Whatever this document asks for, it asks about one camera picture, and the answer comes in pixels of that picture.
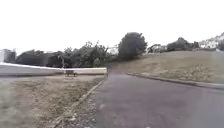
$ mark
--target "gravel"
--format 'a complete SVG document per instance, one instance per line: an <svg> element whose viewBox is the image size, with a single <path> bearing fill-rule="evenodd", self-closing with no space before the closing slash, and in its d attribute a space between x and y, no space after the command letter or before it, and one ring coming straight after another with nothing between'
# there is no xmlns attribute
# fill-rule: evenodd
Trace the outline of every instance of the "gravel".
<svg viewBox="0 0 224 128"><path fill-rule="evenodd" d="M96 128L96 102L90 95L75 109L72 116L64 118L56 128Z"/></svg>

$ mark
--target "building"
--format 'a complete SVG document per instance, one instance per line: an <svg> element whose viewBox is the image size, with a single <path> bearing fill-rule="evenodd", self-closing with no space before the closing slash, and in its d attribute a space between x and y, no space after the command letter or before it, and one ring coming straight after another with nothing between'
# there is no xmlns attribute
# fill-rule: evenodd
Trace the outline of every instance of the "building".
<svg viewBox="0 0 224 128"><path fill-rule="evenodd" d="M118 47L110 47L108 52L113 54L113 55L117 55L118 54Z"/></svg>
<svg viewBox="0 0 224 128"><path fill-rule="evenodd" d="M205 42L200 44L200 47L201 48L214 49L214 48L217 48L218 44L219 43L216 42L216 41L205 41Z"/></svg>
<svg viewBox="0 0 224 128"><path fill-rule="evenodd" d="M12 63L15 62L16 53L8 49L0 50L0 62Z"/></svg>

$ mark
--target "dirt patch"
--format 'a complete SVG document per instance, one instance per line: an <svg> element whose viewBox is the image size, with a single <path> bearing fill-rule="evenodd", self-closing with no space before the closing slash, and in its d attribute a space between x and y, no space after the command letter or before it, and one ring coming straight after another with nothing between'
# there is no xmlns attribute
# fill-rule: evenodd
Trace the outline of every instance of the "dirt patch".
<svg viewBox="0 0 224 128"><path fill-rule="evenodd" d="M154 77L224 83L224 58L217 52L170 52L145 55L117 64L113 70Z"/></svg>
<svg viewBox="0 0 224 128"><path fill-rule="evenodd" d="M2 112L0 123L5 124L6 128L43 128L103 79L103 76L4 79L1 83L11 98L2 102L2 105L15 109L19 115L15 114L18 119L13 120L13 117L9 117L10 112Z"/></svg>

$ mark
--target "white wall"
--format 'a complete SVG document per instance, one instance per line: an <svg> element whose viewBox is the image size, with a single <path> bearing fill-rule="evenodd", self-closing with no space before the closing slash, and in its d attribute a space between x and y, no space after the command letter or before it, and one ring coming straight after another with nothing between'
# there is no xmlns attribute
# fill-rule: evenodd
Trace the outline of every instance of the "white wall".
<svg viewBox="0 0 224 128"><path fill-rule="evenodd" d="M106 74L107 68L72 68L78 74ZM65 69L27 66L19 64L0 63L0 76L19 75L53 75L62 74Z"/></svg>

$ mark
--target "tree line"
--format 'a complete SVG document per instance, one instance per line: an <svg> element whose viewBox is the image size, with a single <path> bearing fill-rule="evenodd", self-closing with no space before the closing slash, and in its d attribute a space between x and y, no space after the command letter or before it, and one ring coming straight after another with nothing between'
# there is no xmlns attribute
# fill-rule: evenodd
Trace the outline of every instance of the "tree line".
<svg viewBox="0 0 224 128"><path fill-rule="evenodd" d="M118 44L118 54L108 52L108 47L98 42L86 42L80 49L66 48L64 51L45 53L41 50L23 52L10 63L46 66L55 68L91 68L104 66L113 61L130 60L145 52L147 42L142 33L129 32Z"/></svg>

